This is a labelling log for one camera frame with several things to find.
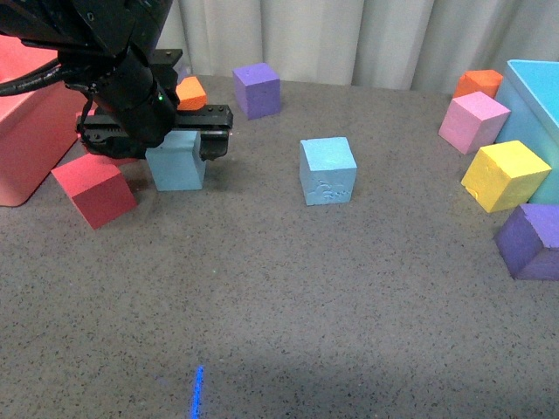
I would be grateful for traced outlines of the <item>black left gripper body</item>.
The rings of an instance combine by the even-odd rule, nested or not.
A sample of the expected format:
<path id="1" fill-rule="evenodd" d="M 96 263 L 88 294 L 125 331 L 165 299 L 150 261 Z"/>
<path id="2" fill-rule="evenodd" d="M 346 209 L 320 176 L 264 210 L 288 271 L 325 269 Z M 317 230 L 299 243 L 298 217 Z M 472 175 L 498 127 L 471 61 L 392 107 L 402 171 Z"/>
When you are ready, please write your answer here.
<path id="1" fill-rule="evenodd" d="M 180 49 L 156 49 L 149 58 L 130 47 L 117 59 L 60 54 L 78 71 L 64 78 L 87 103 L 76 121 L 86 150 L 113 159 L 143 159 L 174 130 L 229 130 L 233 114 L 227 105 L 205 105 L 179 111 L 174 69 Z"/>

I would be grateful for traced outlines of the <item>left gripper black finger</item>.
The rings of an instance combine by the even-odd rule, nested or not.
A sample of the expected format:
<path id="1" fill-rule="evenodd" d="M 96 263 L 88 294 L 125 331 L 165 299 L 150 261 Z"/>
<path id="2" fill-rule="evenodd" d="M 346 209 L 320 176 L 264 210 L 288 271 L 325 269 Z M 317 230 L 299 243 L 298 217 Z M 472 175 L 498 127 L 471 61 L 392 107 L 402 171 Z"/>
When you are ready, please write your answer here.
<path id="1" fill-rule="evenodd" d="M 229 130 L 201 130 L 199 155 L 203 161 L 215 161 L 228 152 Z"/>

